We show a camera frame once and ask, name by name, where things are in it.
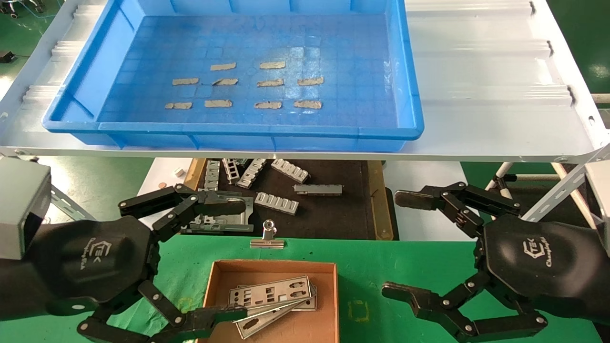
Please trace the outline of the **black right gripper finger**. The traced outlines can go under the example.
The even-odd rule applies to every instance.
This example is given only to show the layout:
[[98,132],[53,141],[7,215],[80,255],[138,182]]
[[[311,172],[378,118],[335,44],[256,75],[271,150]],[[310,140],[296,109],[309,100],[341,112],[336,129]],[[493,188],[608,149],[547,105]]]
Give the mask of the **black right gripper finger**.
[[395,282],[384,283],[381,293],[386,298],[409,304],[416,318],[437,323],[458,343],[532,337],[547,327],[548,321],[542,314],[526,302],[508,296],[502,298],[517,311],[516,315],[473,321],[460,312],[460,307],[493,284],[489,273],[478,272],[445,295]]
[[484,220],[474,210],[496,218],[506,214],[519,216],[520,213],[520,206],[511,199],[464,182],[446,187],[425,185],[417,192],[398,190],[395,204],[401,208],[438,210],[473,239],[483,236],[484,226]]

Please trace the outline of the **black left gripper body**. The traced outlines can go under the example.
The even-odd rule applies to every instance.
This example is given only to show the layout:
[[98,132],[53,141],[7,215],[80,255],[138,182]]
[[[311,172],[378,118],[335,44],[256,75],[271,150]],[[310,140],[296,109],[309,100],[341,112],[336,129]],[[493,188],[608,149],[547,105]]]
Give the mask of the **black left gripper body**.
[[126,310],[140,298],[140,284],[154,278],[159,259],[153,232],[131,216],[44,225],[31,245],[31,263],[48,291],[44,310],[56,316],[101,306]]

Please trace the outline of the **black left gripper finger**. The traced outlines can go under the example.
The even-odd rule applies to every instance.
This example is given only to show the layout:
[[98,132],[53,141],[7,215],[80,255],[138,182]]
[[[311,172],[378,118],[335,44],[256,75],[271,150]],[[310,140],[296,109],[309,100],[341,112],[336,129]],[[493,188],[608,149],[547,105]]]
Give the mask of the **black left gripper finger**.
[[184,184],[177,184],[124,200],[118,208],[121,216],[137,219],[167,211],[152,224],[157,240],[166,242],[199,215],[240,214],[246,205],[222,198],[215,191],[196,192]]
[[183,343],[207,339],[220,322],[237,321],[247,315],[242,306],[203,307],[182,313],[151,280],[140,282],[137,291],[137,295],[132,295],[134,301],[144,298],[167,320],[166,326],[158,333],[146,336],[109,325],[107,321],[115,313],[115,308],[103,304],[79,324],[78,334],[94,343]]

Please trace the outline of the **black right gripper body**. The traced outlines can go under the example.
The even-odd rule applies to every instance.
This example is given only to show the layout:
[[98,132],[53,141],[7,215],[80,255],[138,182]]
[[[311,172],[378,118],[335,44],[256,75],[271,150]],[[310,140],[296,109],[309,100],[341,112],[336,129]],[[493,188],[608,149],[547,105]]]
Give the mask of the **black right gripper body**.
[[481,241],[487,289],[503,305],[609,323],[610,260],[595,230],[505,215]]

